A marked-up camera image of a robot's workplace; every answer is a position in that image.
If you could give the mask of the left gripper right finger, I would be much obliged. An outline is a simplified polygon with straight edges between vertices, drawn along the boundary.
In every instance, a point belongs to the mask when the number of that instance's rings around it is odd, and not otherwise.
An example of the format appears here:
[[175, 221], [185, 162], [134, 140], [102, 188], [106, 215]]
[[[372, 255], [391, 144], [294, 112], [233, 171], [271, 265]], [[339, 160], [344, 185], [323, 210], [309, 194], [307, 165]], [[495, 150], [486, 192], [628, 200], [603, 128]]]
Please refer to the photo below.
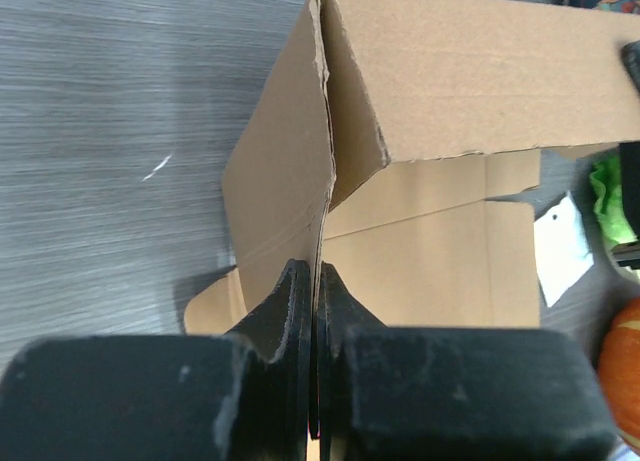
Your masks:
[[324, 264], [324, 460], [603, 460], [616, 427], [578, 345], [541, 329], [388, 327]]

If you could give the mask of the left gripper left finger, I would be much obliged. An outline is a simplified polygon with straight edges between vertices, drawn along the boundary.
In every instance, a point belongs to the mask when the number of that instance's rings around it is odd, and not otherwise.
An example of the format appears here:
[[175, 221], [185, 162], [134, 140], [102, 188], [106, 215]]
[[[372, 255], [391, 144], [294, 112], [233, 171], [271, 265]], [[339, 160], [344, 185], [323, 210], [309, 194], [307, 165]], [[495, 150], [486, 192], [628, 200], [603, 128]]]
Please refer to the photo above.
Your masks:
[[51, 337], [1, 380], [5, 460], [303, 460], [311, 276], [291, 260], [221, 335]]

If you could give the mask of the brown cardboard sheet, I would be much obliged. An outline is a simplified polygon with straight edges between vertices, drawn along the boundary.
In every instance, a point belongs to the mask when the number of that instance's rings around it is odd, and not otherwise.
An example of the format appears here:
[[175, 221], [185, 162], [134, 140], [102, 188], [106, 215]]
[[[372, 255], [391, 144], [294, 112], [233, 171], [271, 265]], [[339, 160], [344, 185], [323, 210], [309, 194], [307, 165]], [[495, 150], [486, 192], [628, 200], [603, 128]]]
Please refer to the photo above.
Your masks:
[[617, 145], [613, 48], [638, 36], [635, 15], [548, 4], [307, 0], [223, 173], [236, 266], [186, 331], [227, 331], [307, 263], [316, 438], [324, 264], [388, 327], [541, 329], [514, 196], [544, 148]]

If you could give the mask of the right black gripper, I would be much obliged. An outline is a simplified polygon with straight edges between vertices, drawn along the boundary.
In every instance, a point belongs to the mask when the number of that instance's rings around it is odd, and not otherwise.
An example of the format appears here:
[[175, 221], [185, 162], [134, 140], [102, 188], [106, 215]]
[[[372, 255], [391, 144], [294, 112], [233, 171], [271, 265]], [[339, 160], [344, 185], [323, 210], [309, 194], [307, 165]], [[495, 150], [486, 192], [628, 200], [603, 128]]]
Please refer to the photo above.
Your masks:
[[619, 266], [639, 269], [639, 40], [618, 38], [615, 40], [612, 72], [613, 99], [616, 102], [616, 125], [619, 133], [614, 136], [616, 152], [620, 155], [623, 209], [638, 240], [609, 249]]

